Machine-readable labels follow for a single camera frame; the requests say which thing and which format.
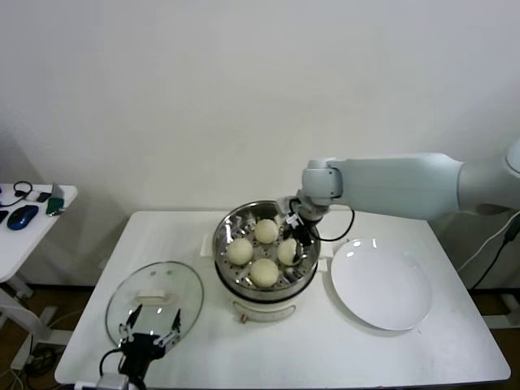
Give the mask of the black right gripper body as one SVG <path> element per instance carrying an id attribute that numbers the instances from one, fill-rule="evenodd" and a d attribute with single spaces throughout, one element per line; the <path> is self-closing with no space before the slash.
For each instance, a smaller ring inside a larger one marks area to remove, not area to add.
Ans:
<path id="1" fill-rule="evenodd" d="M 309 197 L 293 196 L 277 199 L 279 220 L 291 228 L 312 228 L 326 214 L 326 206 L 314 204 Z"/>

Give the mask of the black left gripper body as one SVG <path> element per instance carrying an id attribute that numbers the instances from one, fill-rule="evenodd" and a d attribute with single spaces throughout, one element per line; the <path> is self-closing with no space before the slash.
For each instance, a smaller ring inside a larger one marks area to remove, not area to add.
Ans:
<path id="1" fill-rule="evenodd" d="M 165 347 L 160 345 L 159 335 L 134 333 L 131 341 L 121 344 L 123 362 L 119 373 L 128 377 L 145 377 L 151 362 L 165 356 Z"/>

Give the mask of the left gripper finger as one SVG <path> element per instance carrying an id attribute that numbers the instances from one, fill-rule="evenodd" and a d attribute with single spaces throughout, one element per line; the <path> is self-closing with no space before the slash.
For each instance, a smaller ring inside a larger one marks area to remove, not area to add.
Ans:
<path id="1" fill-rule="evenodd" d="M 181 309 L 178 309 L 174 320 L 171 324 L 170 330 L 163 336 L 161 336 L 157 345 L 159 347 L 173 347 L 181 339 Z"/>
<path id="2" fill-rule="evenodd" d="M 133 341 L 133 328 L 137 323 L 142 310 L 142 305 L 139 305 L 136 309 L 130 310 L 128 318 L 125 323 L 121 323 L 118 327 L 119 331 L 119 343 L 122 345 Z"/>

